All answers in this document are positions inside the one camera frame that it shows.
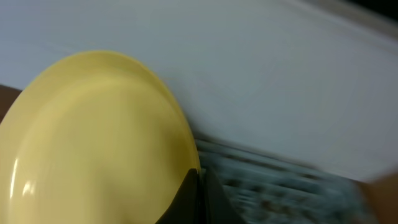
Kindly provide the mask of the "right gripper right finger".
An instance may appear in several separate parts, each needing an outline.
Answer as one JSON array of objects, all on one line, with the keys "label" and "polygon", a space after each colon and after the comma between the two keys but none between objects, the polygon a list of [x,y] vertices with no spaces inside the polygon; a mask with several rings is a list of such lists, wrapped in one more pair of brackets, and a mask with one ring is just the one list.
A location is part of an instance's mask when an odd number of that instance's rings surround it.
[{"label": "right gripper right finger", "polygon": [[232,206],[211,167],[206,168],[203,176],[203,193],[208,224],[246,224]]}]

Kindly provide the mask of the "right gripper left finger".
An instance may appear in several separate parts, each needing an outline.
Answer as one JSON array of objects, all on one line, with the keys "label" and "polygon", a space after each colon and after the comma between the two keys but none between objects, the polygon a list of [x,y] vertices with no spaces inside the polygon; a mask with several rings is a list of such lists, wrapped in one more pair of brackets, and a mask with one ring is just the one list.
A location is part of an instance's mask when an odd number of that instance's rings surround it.
[{"label": "right gripper left finger", "polygon": [[199,221],[198,172],[190,169],[172,203],[156,224],[195,224]]}]

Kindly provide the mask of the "yellow plate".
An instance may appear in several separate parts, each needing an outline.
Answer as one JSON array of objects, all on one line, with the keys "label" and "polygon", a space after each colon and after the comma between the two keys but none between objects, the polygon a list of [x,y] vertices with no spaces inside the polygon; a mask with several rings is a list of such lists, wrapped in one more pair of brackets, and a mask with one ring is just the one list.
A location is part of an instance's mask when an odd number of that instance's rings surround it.
[{"label": "yellow plate", "polygon": [[155,223],[199,167],[161,79],[116,52],[71,55],[1,122],[1,222]]}]

